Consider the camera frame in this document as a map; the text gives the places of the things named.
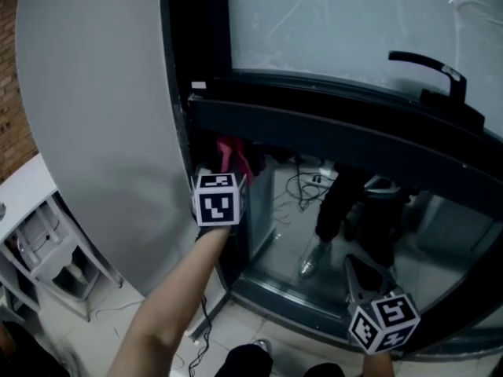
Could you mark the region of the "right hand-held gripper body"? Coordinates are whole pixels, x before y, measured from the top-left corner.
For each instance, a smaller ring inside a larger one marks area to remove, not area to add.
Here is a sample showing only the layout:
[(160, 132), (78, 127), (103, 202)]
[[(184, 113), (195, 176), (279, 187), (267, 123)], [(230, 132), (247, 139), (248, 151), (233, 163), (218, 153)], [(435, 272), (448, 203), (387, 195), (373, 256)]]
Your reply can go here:
[(400, 290), (381, 295), (348, 289), (347, 308), (351, 316), (348, 342), (368, 355), (403, 346), (420, 323), (412, 297)]

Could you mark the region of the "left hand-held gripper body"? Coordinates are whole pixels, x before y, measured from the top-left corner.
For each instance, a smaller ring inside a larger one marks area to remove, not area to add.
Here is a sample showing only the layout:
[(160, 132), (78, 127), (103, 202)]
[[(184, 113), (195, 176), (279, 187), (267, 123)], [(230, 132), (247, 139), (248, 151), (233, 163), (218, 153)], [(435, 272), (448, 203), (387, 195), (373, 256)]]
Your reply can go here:
[(200, 227), (238, 225), (247, 208), (245, 175), (216, 174), (202, 167), (191, 180), (192, 209)]

